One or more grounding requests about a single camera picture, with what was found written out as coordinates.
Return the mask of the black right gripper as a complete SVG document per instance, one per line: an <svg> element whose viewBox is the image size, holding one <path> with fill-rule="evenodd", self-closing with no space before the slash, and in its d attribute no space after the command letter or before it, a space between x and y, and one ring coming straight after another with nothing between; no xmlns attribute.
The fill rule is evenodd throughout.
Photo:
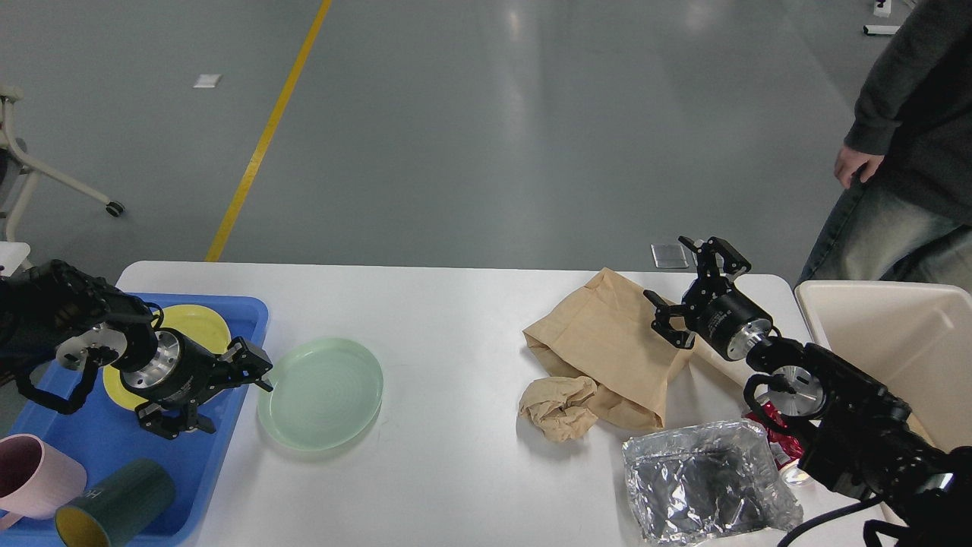
<svg viewBox="0 0 972 547"><path fill-rule="evenodd" d="M775 328L768 312L735 289L736 278L751 271L750 261L717 236L678 236L678 242L694 254L697 277L683 296L684 304L671 304L656 291L643 290L654 308L652 330L677 349L693 349L697 335L721 358L743 360ZM672 318L685 319L689 330L674 329Z"/></svg>

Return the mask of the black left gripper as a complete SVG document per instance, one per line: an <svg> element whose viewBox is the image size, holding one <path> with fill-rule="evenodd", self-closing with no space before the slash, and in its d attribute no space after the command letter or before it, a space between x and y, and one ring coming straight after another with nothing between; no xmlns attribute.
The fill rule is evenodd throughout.
<svg viewBox="0 0 972 547"><path fill-rule="evenodd" d="M129 328L124 335L119 388L136 400L131 409L139 426L163 439L183 432L214 434L214 422L198 408L220 391L248 384L273 391L264 378L273 367L270 357L245 338L233 338L218 356L174 328Z"/></svg>

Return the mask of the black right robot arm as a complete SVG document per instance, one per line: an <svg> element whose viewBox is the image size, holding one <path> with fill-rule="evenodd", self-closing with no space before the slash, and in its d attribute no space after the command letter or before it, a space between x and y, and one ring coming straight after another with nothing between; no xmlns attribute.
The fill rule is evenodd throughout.
<svg viewBox="0 0 972 547"><path fill-rule="evenodd" d="M743 398L772 432L804 449L799 468L853 504L785 534L788 546L813 527L888 505L900 525L868 520L862 536L879 546L957 546L970 537L970 447L933 447L908 425L912 409L881 381L831 350L784 338L768 312L735 285L750 262L725 239L680 244L694 255L697 277L678 304L647 289L652 330L678 349L703 339L722 358L753 370Z"/></svg>

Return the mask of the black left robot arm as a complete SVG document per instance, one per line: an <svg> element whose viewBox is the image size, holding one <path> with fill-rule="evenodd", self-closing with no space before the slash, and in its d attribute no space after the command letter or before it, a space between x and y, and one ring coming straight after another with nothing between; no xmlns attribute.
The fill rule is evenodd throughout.
<svg viewBox="0 0 972 547"><path fill-rule="evenodd" d="M272 392L272 363L261 347L236 337L224 353L212 353L164 318L155 302L60 260L20 271L2 281L2 381L71 415L110 367L142 399L134 411L139 426L167 440L214 433L199 409L223 391L254 384Z"/></svg>

